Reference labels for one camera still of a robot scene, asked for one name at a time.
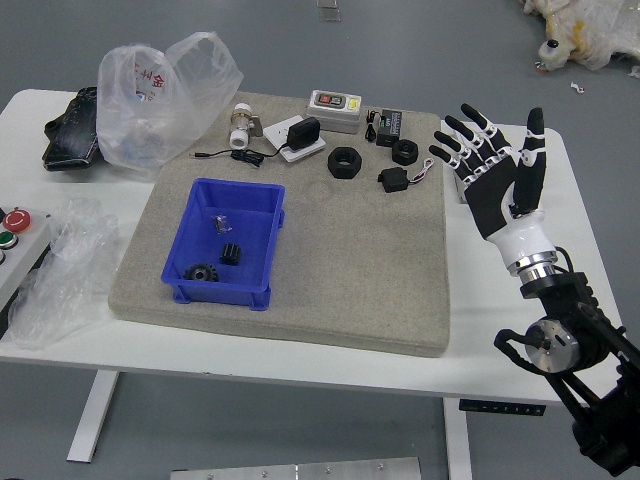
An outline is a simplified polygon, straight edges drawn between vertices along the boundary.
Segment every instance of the table leg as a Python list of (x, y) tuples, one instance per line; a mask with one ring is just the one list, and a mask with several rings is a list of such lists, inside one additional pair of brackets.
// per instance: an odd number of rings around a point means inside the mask
[(472, 480), (467, 414), (460, 411), (458, 398), (445, 398), (444, 428), (450, 480)]
[(104, 417), (107, 415), (111, 395), (118, 380), (117, 371), (98, 370), (89, 398), (82, 412), (76, 435), (73, 438), (67, 460), (90, 463), (100, 436)]

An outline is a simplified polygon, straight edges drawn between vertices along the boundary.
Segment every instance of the robotic arm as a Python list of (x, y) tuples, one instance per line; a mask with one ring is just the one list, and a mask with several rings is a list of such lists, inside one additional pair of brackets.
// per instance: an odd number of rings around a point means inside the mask
[[(436, 140), (447, 150), (432, 145), (429, 151), (464, 183), (480, 234), (498, 247), (511, 275), (520, 277), (522, 296), (538, 298), (546, 312), (524, 335), (501, 330), (494, 345), (519, 367), (545, 377), (575, 419), (573, 433), (583, 455), (613, 476), (640, 466), (640, 351), (624, 337), (624, 327), (611, 325), (598, 308), (587, 277), (574, 272), (567, 252), (554, 246), (543, 229), (542, 110), (529, 113), (518, 161), (491, 121), (469, 105), (462, 105), (462, 111), (479, 131), (447, 116), (445, 123), (461, 137), (436, 132)], [(558, 252), (568, 269), (556, 265)], [(524, 345), (529, 360), (509, 342)], [(574, 373), (609, 354), (620, 361), (620, 378), (611, 392), (599, 398)]]

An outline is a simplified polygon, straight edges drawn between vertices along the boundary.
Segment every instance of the white robotic wrist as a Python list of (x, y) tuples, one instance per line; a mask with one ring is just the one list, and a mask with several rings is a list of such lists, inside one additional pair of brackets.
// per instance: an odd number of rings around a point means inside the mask
[(498, 247), (509, 273), (520, 276), (523, 284), (555, 273), (553, 264), (558, 257), (542, 227), (543, 219), (544, 212), (536, 210), (487, 237)]

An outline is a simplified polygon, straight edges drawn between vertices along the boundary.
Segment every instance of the white table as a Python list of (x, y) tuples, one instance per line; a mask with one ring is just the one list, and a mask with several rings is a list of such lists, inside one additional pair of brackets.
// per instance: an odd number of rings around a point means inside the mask
[[(50, 211), (66, 199), (97, 198), (118, 216), (121, 254), (131, 238), (153, 184), (139, 175), (96, 165), (82, 172), (51, 173), (41, 156), (46, 122), (60, 115), (73, 93), (26, 90), (0, 115), (2, 200)], [(504, 126), (520, 146), (524, 127)], [(585, 271), (601, 307), (615, 326), (618, 310), (560, 135), (547, 130), (548, 166), (542, 202), (548, 206), (549, 237)], [(529, 403), (558, 403), (546, 381), (515, 365), (493, 347), (498, 330), (524, 332), (544, 314), (536, 300), (523, 300), (497, 249), (477, 233), (460, 204), (453, 173), (445, 170), (451, 342), (440, 358), (297, 342), (240, 338), (117, 320), (100, 303), (100, 324), (44, 350), (0, 342), (0, 359), (97, 370), (153, 372), (257, 382), (313, 384)], [(613, 358), (580, 377), (603, 395), (615, 386)]]

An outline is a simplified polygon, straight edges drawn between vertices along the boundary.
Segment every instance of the wire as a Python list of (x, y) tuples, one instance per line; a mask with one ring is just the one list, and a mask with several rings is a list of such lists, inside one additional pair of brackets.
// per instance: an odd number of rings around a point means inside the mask
[(376, 115), (380, 115), (380, 112), (376, 111), (376, 110), (367, 110), (367, 131), (364, 134), (364, 138), (368, 141), (368, 142), (373, 142), (375, 141), (376, 137), (378, 136), (378, 134), (376, 133), (375, 128), (373, 128), (373, 122), (376, 119)]
[(567, 268), (569, 272), (573, 273), (573, 262), (571, 262), (571, 257), (569, 256), (569, 252), (567, 252), (564, 248), (556, 245), (556, 250), (559, 251), (564, 257), (565, 262), (567, 262)]
[(190, 154), (189, 156), (192, 158), (211, 158), (211, 157), (216, 157), (218, 155), (222, 155), (223, 153), (231, 153), (231, 158), (233, 158), (234, 160), (238, 160), (239, 162), (249, 163), (256, 168), (260, 168), (260, 164), (262, 164), (265, 158), (275, 157), (277, 154), (280, 153), (280, 150), (288, 146), (289, 146), (288, 143), (284, 143), (280, 145), (280, 148), (278, 148), (278, 150), (276, 150), (276, 152), (272, 153), (271, 155), (268, 155), (266, 153), (256, 152), (255, 150), (251, 150), (248, 148), (246, 150), (232, 150), (232, 149), (220, 150), (219, 152), (216, 152), (216, 153), (195, 152)]
[(433, 167), (433, 159), (425, 158), (422, 163), (422, 170), (420, 170), (411, 180), (409, 180), (409, 185), (415, 185), (416, 183), (420, 183), (424, 180), (424, 177), (427, 175), (429, 169)]

